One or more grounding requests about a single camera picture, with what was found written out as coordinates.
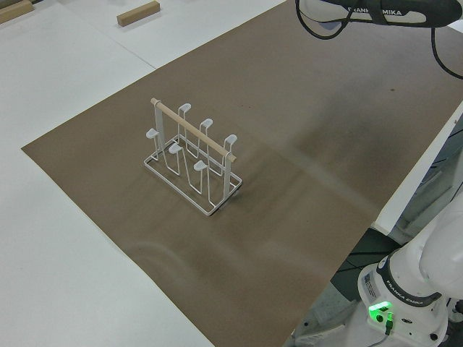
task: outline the white metal rack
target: white metal rack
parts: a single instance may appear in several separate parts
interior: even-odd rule
[[[223,146],[220,146],[208,136],[208,130],[213,125],[212,119],[202,121],[199,129],[186,120],[186,113],[191,109],[189,103],[180,106],[177,113],[155,98],[151,99],[151,103],[154,106],[156,128],[149,129],[146,137],[153,140],[154,152],[143,161],[145,167],[198,210],[205,215],[212,215],[242,184],[242,180],[231,170],[236,160],[232,146],[238,137],[230,134]],[[164,114],[177,123],[177,134],[167,141]],[[188,138],[188,133],[194,137],[194,142],[191,137]],[[218,153],[221,162],[212,157],[210,150]]]

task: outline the brown table covering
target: brown table covering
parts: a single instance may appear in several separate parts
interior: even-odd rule
[[[438,45],[462,71],[463,37],[441,29]],[[24,151],[212,343],[281,346],[462,92],[434,62],[428,30],[353,24],[323,42],[290,1]],[[219,143],[239,138],[243,186],[209,218],[143,167],[152,97],[190,102],[189,120],[213,118]]]

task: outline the wooden stick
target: wooden stick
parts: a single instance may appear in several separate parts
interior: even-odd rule
[[[161,5],[157,1],[151,1],[147,4],[144,4],[136,9],[131,9],[128,12],[120,14],[117,16],[117,22],[121,27],[125,27],[128,24],[137,22],[147,16],[151,16],[156,12],[161,11]]]
[[[23,0],[16,4],[0,9],[0,23],[5,23],[9,20],[12,20],[13,18],[31,12],[32,10],[34,10],[34,8],[28,0]]]
[[[171,117],[173,120],[175,120],[176,123],[180,124],[182,127],[184,127],[186,130],[191,132],[193,135],[195,135],[198,139],[203,141],[205,144],[207,144],[209,147],[213,148],[218,154],[220,154],[223,157],[226,157],[228,152],[220,146],[217,142],[212,140],[210,137],[206,136],[202,132],[200,132],[198,129],[196,129],[195,126],[191,125],[187,121],[185,121],[181,116],[173,112],[169,107],[164,105],[161,101],[152,98],[151,103],[159,108],[161,111],[163,111],[167,116]],[[235,157],[233,154],[230,154],[228,156],[228,159],[233,163],[237,157]]]

